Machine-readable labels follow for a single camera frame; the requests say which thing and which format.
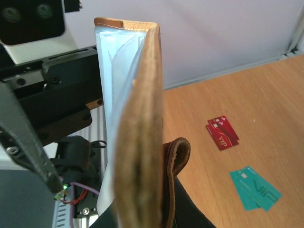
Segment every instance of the red card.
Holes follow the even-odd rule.
[[[238,135],[236,132],[233,130],[231,124],[229,123],[228,119],[226,116],[220,116],[218,118],[214,118],[212,120],[208,120],[209,124],[217,124],[217,127],[225,134],[227,135],[230,139],[232,140],[239,140]]]
[[[219,128],[214,127],[214,125],[209,124],[206,126],[207,130],[209,131],[213,141],[218,146],[220,151],[230,148],[232,146],[238,145],[238,141],[231,140],[227,135],[225,135]]]

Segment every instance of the wooden table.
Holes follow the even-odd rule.
[[[205,126],[226,115],[239,145],[219,151]],[[164,92],[164,141],[185,137],[178,176],[218,228],[304,228],[304,56]],[[251,166],[282,193],[245,211],[229,172]]]

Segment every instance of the brown leather wallet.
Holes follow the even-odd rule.
[[[188,162],[190,144],[178,138],[162,145],[160,26],[109,18],[96,18],[94,22],[96,26],[146,32],[116,139],[113,183],[116,216],[123,228],[172,228],[174,177]]]

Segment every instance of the camera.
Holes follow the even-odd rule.
[[[65,32],[62,0],[1,0],[0,42],[13,46]]]

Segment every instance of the white wall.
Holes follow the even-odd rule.
[[[284,53],[303,0],[81,0],[66,14],[67,34],[8,48],[16,62],[95,44],[93,19],[161,24],[165,87]]]

